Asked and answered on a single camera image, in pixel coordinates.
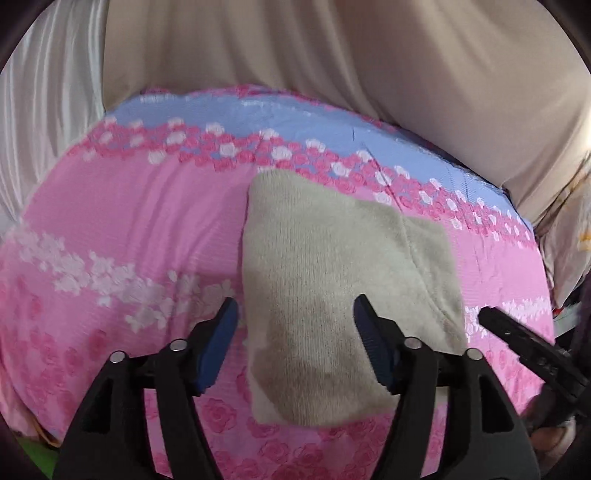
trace pink bedsheet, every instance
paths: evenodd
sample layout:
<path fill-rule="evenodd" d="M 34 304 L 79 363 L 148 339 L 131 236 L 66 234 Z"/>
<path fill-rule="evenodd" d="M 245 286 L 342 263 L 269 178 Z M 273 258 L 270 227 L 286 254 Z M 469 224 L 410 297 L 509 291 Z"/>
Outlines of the pink bedsheet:
<path fill-rule="evenodd" d="M 224 95 L 240 101 L 239 92 Z M 162 102 L 151 107 L 165 109 Z M 155 125 L 120 124 L 116 115 L 97 125 L 39 187 L 0 250 L 4 388 L 46 429 L 64 436 L 110 352 L 154 353 L 211 318 L 225 296 L 241 302 L 247 191 L 260 169 L 273 167 L 441 222 L 457 261 L 469 345 L 485 353 L 518 408 L 537 392 L 539 380 L 476 321 L 480 307 L 501 306 L 552 338 L 541 258 L 515 214 L 472 203 L 437 179 L 418 181 L 367 152 L 345 156 L 317 139 L 284 138 L 280 128 L 234 133 L 214 114 L 189 124 L 169 110 Z M 196 399 L 224 477 L 369 478 L 392 414 L 320 430 L 257 424 L 246 333 L 242 324 L 217 383 Z M 151 392 L 146 405 L 156 466 L 170 474 Z M 425 473 L 437 468 L 444 424 L 440 408 Z"/>

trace black mechanical device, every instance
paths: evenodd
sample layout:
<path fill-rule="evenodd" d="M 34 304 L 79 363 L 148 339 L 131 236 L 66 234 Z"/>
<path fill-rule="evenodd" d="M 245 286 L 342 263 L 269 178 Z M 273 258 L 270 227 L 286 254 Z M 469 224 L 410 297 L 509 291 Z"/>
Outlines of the black mechanical device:
<path fill-rule="evenodd" d="M 417 338 L 406 338 L 392 320 L 380 318 L 365 296 L 355 300 L 353 309 L 376 378 L 393 395 L 401 395 L 372 479 L 420 478 L 436 387 L 449 388 L 449 406 L 440 467 L 428 479 L 541 478 L 527 427 L 479 350 L 468 349 L 463 355 L 435 352 Z M 537 426 L 559 424 L 574 413 L 583 417 L 591 413 L 588 379 L 568 354 L 498 309 L 482 309 L 479 320 L 546 382 L 552 400 Z M 145 388 L 157 393 L 174 478 L 221 480 L 193 397 L 215 382 L 237 321 L 238 306 L 226 299 L 215 318 L 197 324 L 187 339 L 174 340 L 158 353 L 137 358 L 112 353 L 66 434 L 54 480 L 166 479 L 155 471 L 150 454 Z M 10 433 L 4 432 L 0 443 L 5 444 L 0 445 L 4 452 L 0 468 L 13 472 L 3 478 L 42 478 L 15 447 Z M 591 427 L 586 427 L 544 479 L 588 478 L 590 454 Z M 3 464 L 12 465 L 12 470 Z"/>

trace ribbed fabric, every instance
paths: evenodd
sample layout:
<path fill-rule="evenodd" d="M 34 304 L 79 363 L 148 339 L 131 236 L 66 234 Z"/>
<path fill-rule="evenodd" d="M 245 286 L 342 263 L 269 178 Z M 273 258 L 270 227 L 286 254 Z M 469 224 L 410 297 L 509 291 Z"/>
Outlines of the ribbed fabric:
<path fill-rule="evenodd" d="M 291 172 L 265 172 L 249 190 L 242 274 L 260 423 L 328 426 L 393 408 L 353 321 L 361 293 L 405 335 L 466 347 L 443 228 Z"/>

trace green surface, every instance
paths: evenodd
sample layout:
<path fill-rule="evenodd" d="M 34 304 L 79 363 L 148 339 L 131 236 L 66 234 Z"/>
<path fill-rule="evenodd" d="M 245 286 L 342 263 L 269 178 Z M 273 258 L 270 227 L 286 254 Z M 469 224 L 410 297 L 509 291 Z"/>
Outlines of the green surface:
<path fill-rule="evenodd" d="M 56 467 L 57 452 L 33 440 L 26 438 L 18 438 L 17 440 L 22 449 L 35 462 L 35 465 L 39 467 L 39 470 L 51 478 L 53 469 Z"/>

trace folded towel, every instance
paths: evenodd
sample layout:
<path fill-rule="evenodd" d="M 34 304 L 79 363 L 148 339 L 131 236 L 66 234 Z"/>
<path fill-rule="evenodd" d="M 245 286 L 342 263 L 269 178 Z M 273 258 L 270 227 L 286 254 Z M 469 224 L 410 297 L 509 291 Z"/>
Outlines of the folded towel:
<path fill-rule="evenodd" d="M 329 426 L 392 409 L 353 321 L 377 314 L 433 349 L 466 348 L 447 236 L 431 221 L 288 171 L 249 190 L 243 237 L 252 411 L 260 423 Z"/>

